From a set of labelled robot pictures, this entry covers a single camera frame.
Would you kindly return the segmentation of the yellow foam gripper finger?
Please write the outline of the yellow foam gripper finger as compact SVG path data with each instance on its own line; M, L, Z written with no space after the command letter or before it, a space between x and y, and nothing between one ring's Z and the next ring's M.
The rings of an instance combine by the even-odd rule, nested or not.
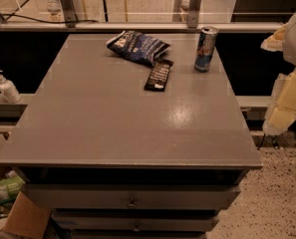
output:
M270 52L282 52L283 51L283 39L287 25L284 24L277 31L275 31L271 36L265 39L260 48Z
M275 80L271 103L265 114L263 131L267 135L285 132L296 120L296 68L289 75L279 74Z

